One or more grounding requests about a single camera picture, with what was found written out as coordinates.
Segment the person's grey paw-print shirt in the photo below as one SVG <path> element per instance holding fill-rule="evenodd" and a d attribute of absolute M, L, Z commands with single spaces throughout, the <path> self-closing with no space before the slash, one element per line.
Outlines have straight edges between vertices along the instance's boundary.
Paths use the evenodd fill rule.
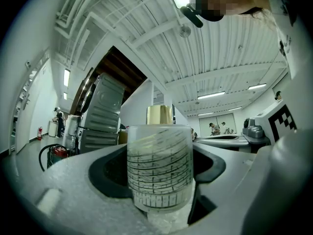
<path fill-rule="evenodd" d="M 313 131 L 313 39 L 291 0 L 268 1 L 291 76 L 282 91 L 283 101 L 296 128 Z"/>

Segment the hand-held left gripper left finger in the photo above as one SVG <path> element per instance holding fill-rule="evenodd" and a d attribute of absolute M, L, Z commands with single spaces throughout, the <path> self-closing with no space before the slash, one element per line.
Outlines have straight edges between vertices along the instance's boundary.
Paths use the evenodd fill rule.
<path fill-rule="evenodd" d="M 150 235 L 127 187 L 126 145 L 63 159 L 18 192 L 48 235 Z"/>

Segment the round white metal-lidded container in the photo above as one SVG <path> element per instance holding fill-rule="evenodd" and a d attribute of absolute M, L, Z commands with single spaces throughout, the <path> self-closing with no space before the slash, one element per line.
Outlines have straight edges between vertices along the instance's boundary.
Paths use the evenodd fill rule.
<path fill-rule="evenodd" d="M 146 124 L 131 126 L 127 142 L 128 187 L 146 213 L 184 207 L 193 184 L 192 129 L 173 123 L 172 108 L 147 108 Z"/>

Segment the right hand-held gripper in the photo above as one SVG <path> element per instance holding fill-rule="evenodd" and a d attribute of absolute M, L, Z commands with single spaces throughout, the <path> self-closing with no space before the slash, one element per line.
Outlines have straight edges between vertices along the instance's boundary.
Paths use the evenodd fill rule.
<path fill-rule="evenodd" d="M 242 135 L 223 134 L 198 138 L 198 143 L 256 154 L 263 146 L 275 145 L 283 136 L 296 130 L 293 117 L 283 100 L 270 105 L 255 117 L 245 119 Z"/>

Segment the round ceiling sensor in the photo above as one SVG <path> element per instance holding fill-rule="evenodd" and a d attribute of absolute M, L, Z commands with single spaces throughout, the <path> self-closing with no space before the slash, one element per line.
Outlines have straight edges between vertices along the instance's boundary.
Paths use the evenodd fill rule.
<path fill-rule="evenodd" d="M 188 38 L 191 34 L 191 28 L 188 27 L 187 25 L 182 25 L 179 29 L 179 35 L 182 38 Z"/>

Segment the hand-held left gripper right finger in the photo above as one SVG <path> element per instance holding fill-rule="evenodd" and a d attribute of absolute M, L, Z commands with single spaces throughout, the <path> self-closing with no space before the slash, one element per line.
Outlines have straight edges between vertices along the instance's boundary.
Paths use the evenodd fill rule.
<path fill-rule="evenodd" d="M 194 149 L 225 161 L 225 171 L 201 192 L 216 205 L 210 214 L 189 226 L 187 235 L 241 235 L 246 212 L 255 198 L 267 167 L 267 148 L 257 154 L 231 151 L 200 143 Z"/>

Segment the white bin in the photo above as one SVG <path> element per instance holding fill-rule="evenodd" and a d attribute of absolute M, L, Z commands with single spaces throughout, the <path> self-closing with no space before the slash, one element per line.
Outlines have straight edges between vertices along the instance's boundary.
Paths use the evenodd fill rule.
<path fill-rule="evenodd" d="M 58 130 L 58 123 L 54 121 L 50 121 L 48 125 L 48 135 L 50 137 L 56 137 L 57 136 L 57 130 Z"/>

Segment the red vacuum cleaner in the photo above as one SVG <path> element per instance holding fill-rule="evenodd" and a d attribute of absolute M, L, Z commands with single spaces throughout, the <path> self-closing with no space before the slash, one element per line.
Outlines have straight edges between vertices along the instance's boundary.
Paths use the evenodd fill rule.
<path fill-rule="evenodd" d="M 72 151 L 70 149 L 64 148 L 60 145 L 52 146 L 48 149 L 47 153 L 47 168 L 71 156 Z"/>

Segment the silver wrapped cylinder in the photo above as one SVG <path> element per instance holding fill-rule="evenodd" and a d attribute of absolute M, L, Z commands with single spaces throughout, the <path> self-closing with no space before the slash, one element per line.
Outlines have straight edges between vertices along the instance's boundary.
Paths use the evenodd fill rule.
<path fill-rule="evenodd" d="M 76 146 L 75 142 L 78 135 L 77 133 L 80 121 L 81 117 L 76 115 L 69 115 L 66 120 L 62 146 L 67 149 L 73 150 Z"/>

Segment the square ceiling light panel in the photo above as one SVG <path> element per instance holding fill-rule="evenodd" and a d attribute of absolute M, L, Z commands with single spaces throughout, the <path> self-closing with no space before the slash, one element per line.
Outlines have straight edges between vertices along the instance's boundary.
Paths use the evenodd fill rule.
<path fill-rule="evenodd" d="M 177 9 L 180 9 L 183 6 L 186 6 L 190 3 L 190 0 L 173 0 Z"/>

